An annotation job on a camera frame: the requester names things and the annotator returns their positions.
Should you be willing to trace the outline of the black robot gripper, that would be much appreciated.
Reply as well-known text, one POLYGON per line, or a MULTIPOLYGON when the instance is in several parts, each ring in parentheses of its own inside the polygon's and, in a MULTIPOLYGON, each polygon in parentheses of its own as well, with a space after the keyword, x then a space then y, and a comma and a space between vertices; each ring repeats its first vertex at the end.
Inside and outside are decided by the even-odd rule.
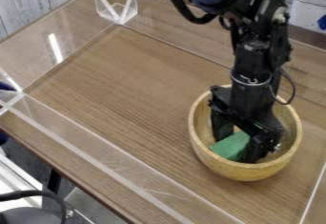
POLYGON ((209 107, 215 140, 221 141, 231 136, 234 126, 249 134, 241 152, 241 163, 256 164, 273 153, 286 132, 273 113, 278 86, 280 79, 269 74, 261 78, 233 75, 229 87, 210 87, 209 107))

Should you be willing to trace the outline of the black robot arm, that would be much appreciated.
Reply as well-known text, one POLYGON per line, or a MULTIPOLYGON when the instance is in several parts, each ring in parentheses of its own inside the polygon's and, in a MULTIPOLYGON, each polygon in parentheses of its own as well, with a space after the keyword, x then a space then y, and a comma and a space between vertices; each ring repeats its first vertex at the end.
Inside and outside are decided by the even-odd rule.
POLYGON ((218 20, 231 32, 231 85, 210 88, 210 120, 218 144, 230 144, 235 129, 249 139, 235 160, 256 163, 277 151, 286 127, 274 115, 284 69, 293 47, 288 37, 286 0, 171 0, 191 23, 218 20))

